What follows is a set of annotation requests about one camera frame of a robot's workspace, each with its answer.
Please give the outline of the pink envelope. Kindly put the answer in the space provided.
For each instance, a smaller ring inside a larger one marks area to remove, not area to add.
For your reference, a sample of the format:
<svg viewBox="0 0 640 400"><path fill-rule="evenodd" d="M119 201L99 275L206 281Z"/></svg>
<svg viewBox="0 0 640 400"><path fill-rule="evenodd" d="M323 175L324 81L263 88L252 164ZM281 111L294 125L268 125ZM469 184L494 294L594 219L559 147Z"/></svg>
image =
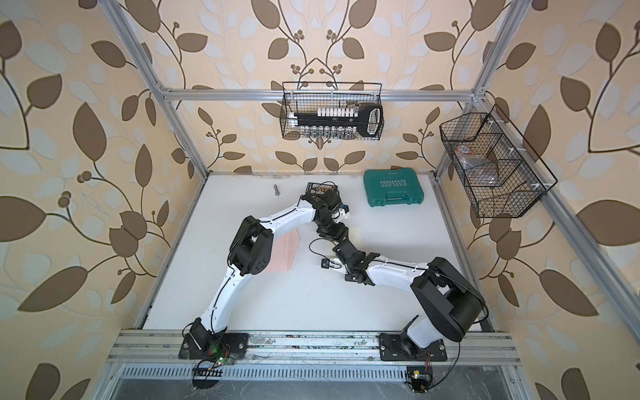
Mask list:
<svg viewBox="0 0 640 400"><path fill-rule="evenodd" d="M276 239L273 243L271 259L265 273L286 273L293 266L299 246L298 230L292 230Z"/></svg>

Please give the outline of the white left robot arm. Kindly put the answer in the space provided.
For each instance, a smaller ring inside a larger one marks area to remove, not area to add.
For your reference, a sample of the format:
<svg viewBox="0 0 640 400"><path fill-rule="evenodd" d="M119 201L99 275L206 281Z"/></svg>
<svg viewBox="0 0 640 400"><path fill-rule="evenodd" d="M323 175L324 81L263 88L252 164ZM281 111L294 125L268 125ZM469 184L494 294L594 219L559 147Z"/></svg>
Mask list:
<svg viewBox="0 0 640 400"><path fill-rule="evenodd" d="M268 266L274 241L307 223L317 225L320 238L339 243L348 237L343 204L333 182L311 183L295 205L264 218L246 217L230 246L228 269L213 301L189 326L186 335L196 348L205 351L222 339L241 291L250 279Z"/></svg>

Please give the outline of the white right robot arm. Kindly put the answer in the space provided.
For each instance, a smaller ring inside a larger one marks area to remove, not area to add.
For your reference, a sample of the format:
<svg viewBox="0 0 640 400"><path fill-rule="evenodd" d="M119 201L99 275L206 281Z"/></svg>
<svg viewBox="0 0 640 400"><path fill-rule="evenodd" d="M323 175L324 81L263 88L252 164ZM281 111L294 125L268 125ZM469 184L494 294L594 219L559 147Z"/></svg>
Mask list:
<svg viewBox="0 0 640 400"><path fill-rule="evenodd" d="M401 334L409 352L445 338L460 343L480 316L488 313L479 291L445 258L405 263L360 251L348 240L338 243L333 252L346 281L387 286L415 296L423 315L413 319Z"/></svg>

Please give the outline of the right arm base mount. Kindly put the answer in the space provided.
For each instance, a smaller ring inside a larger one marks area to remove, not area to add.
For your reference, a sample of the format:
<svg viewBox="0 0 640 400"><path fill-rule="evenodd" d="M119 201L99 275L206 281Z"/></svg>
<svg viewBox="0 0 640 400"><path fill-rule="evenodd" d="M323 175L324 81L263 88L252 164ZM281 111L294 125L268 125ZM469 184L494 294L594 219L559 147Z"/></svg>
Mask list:
<svg viewBox="0 0 640 400"><path fill-rule="evenodd" d="M443 340L420 348L406 333L380 333L380 358L385 362L446 362L448 355Z"/></svg>

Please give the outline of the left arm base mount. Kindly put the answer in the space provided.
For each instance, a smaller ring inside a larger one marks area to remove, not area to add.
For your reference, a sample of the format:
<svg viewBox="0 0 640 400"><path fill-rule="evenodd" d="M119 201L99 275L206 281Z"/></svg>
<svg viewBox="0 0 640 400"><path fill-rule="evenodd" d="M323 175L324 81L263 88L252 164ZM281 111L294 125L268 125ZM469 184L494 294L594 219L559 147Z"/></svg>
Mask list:
<svg viewBox="0 0 640 400"><path fill-rule="evenodd" d="M248 333L212 333L197 318L182 331L180 359L222 362L244 358L248 350Z"/></svg>

